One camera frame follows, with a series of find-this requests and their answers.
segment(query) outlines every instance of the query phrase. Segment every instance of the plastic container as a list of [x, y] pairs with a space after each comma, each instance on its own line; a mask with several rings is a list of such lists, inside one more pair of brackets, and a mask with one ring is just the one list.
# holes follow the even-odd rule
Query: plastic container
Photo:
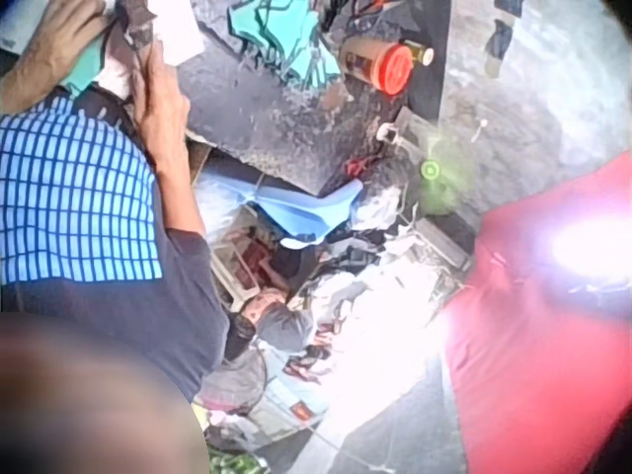
[[403, 44], [349, 38], [340, 50], [343, 71], [394, 96], [404, 90], [413, 71], [413, 53]]

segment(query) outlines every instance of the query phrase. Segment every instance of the blue fabric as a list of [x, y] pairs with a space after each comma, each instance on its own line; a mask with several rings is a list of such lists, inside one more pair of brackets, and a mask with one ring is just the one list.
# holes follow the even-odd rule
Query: blue fabric
[[154, 176], [118, 129], [56, 98], [0, 117], [2, 284], [162, 277]]

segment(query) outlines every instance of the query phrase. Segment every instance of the red fabric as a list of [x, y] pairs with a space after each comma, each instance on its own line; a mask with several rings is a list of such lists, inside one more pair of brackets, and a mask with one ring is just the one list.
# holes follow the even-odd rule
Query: red fabric
[[632, 403], [630, 327], [551, 297], [548, 254], [569, 222], [630, 215], [631, 171], [621, 156], [486, 214], [470, 286], [443, 312], [471, 474], [581, 473]]

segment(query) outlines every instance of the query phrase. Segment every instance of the shirt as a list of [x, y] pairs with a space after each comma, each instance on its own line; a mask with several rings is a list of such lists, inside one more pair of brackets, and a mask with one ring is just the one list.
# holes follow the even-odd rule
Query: shirt
[[64, 98], [0, 117], [0, 153], [3, 310], [116, 338], [193, 400], [228, 321], [204, 239], [165, 229], [143, 153]]

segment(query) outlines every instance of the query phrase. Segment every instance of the man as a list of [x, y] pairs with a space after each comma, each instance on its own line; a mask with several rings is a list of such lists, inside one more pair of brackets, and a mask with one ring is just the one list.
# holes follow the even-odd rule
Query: man
[[4, 316], [3, 472], [208, 472], [196, 417], [159, 370], [70, 323], [24, 313]]
[[103, 0], [50, 0], [0, 83], [5, 311], [83, 324], [159, 366], [191, 401], [223, 357], [204, 226], [190, 185], [189, 102], [160, 42], [119, 103], [55, 88], [110, 22]]

